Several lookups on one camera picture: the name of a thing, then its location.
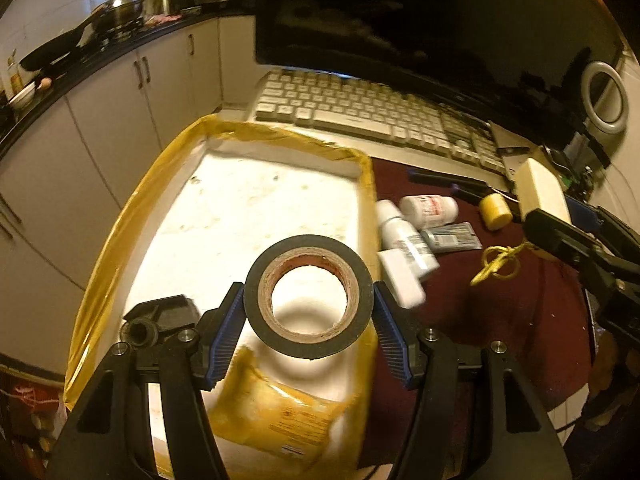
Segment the white keyboard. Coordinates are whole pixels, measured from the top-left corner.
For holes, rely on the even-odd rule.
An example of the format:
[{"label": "white keyboard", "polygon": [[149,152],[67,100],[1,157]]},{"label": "white keyboard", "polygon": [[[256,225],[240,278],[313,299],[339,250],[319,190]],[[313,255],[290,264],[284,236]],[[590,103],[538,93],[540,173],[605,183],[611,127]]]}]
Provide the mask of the white keyboard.
[{"label": "white keyboard", "polygon": [[258,95],[255,119],[391,142],[504,174],[488,130],[422,98],[361,79],[274,69]]}]

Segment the yellow string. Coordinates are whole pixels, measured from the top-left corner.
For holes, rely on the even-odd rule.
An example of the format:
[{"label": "yellow string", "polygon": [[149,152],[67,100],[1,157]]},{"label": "yellow string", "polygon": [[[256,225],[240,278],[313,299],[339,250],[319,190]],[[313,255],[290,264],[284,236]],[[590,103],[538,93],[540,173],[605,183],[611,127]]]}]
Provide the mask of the yellow string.
[{"label": "yellow string", "polygon": [[[517,247],[487,247],[482,253],[482,269],[471,280],[470,285],[474,286],[486,280],[489,276],[493,276],[498,280],[510,280],[520,270],[520,261],[518,253],[524,249],[533,247],[529,242],[523,242]],[[491,260],[489,254],[497,253]],[[513,261],[514,268],[509,274],[499,274],[498,271],[503,268],[509,261]]]}]

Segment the black electrical tape roll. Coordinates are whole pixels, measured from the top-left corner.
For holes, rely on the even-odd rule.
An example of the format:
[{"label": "black electrical tape roll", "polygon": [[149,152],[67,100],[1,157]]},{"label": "black electrical tape roll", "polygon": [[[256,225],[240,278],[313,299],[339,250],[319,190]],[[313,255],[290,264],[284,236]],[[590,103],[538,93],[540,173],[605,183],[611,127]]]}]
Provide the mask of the black electrical tape roll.
[{"label": "black electrical tape roll", "polygon": [[[292,332],[273,315],[276,283],[303,266],[328,270],[347,295],[340,321],[319,334]],[[373,284],[364,262],[345,244],[326,236],[292,236],[273,244],[252,265],[244,284],[244,310],[254,332],[270,348],[292,357],[319,359],[344,350],[362,334],[373,310]]]}]

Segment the kitchen counter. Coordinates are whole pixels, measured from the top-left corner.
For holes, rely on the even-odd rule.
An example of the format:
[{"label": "kitchen counter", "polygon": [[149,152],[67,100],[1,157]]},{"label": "kitchen counter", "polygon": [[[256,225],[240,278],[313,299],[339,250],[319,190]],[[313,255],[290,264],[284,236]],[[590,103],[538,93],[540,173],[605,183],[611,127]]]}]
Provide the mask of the kitchen counter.
[{"label": "kitchen counter", "polygon": [[220,18],[224,16],[249,16],[253,12],[245,9],[224,9],[217,12],[209,12],[191,18],[185,18],[178,22],[158,25],[135,34],[128,40],[113,43],[105,47],[104,50],[93,54],[82,62],[72,66],[65,75],[60,76],[51,88],[36,97],[37,102],[31,105],[31,109],[25,113],[20,120],[10,130],[0,134],[0,159],[2,159],[9,149],[20,139],[20,136],[39,118],[53,103],[69,92],[73,87],[87,79],[91,74],[97,72],[120,56],[138,48],[139,46],[156,40],[165,34],[175,32],[183,27],[189,27],[195,23]]}]

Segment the black monitor screen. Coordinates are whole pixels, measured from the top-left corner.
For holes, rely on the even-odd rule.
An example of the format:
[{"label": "black monitor screen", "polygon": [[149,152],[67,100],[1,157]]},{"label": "black monitor screen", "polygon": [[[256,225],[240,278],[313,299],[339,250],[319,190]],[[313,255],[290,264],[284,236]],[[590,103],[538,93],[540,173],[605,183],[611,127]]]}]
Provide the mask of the black monitor screen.
[{"label": "black monitor screen", "polygon": [[549,144],[585,117],[585,65],[622,51],[597,0],[258,0],[256,41],[260,62],[435,95]]}]

